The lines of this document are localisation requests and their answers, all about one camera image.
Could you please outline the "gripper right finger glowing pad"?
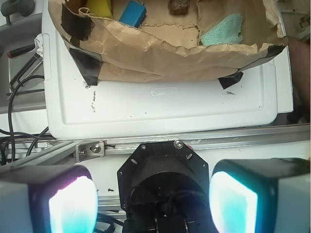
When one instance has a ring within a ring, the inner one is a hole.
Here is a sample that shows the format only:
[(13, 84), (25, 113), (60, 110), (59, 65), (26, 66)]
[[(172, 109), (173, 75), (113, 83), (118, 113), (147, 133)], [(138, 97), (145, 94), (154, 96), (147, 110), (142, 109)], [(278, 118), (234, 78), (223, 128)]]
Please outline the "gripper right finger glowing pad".
[(220, 160), (210, 179), (209, 204), (220, 233), (308, 233), (310, 161)]

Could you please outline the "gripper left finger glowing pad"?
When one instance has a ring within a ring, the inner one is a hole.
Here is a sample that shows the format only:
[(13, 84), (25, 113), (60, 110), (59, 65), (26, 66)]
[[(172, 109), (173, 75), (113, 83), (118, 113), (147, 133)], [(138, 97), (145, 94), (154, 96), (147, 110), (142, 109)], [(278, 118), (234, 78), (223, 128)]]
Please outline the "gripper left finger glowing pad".
[(91, 233), (97, 213), (97, 188), (84, 166), (0, 169), (2, 233)]

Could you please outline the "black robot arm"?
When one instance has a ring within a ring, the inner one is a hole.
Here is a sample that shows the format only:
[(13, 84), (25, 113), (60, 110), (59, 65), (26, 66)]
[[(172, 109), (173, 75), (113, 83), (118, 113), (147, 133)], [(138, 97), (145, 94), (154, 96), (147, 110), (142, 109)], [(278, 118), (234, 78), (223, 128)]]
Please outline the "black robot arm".
[(141, 144), (116, 172), (125, 220), (102, 214), (82, 165), (0, 170), (3, 233), (308, 233), (311, 165), (302, 158), (222, 159), (212, 171), (178, 142)]

